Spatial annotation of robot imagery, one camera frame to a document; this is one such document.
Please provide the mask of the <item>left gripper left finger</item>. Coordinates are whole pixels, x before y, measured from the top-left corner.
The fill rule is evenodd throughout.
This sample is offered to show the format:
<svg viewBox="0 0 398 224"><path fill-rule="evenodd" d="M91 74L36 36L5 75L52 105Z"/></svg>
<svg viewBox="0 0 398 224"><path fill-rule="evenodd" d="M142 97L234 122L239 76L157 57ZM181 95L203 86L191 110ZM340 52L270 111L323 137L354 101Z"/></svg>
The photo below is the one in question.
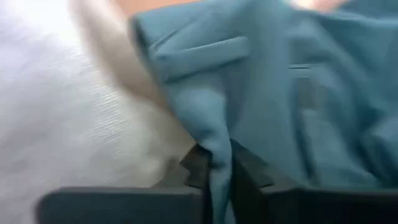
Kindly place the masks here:
<svg viewBox="0 0 398 224"><path fill-rule="evenodd" d="M45 194L36 224L211 224L211 154L199 145L149 188L65 187Z"/></svg>

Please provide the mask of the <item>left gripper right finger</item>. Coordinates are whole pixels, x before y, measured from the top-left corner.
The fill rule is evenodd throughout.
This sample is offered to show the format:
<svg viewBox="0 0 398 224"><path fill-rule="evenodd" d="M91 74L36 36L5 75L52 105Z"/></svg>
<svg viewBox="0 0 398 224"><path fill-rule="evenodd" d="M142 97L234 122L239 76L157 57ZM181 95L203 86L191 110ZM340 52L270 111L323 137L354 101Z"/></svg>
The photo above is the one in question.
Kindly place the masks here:
<svg viewBox="0 0 398 224"><path fill-rule="evenodd" d="M236 224L398 224L398 189L307 187L238 142L231 146Z"/></svg>

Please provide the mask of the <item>white garment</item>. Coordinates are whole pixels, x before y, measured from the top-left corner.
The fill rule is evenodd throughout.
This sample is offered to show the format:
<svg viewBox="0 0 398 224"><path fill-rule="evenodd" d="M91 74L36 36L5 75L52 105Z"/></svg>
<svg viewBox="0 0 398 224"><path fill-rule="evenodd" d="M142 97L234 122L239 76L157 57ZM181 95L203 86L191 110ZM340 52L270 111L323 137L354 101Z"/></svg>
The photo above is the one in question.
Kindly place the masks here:
<svg viewBox="0 0 398 224"><path fill-rule="evenodd" d="M154 185L192 146L115 0L0 0L0 224L60 187Z"/></svg>

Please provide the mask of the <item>grey-green garment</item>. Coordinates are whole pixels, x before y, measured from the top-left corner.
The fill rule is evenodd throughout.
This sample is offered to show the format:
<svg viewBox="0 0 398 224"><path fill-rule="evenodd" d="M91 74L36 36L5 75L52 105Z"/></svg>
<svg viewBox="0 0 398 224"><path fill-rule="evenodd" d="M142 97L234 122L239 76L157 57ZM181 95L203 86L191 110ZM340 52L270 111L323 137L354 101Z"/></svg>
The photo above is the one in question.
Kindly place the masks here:
<svg viewBox="0 0 398 224"><path fill-rule="evenodd" d="M236 224L233 141L307 187L398 189L398 0L202 0L131 24L173 114L211 152L213 224Z"/></svg>

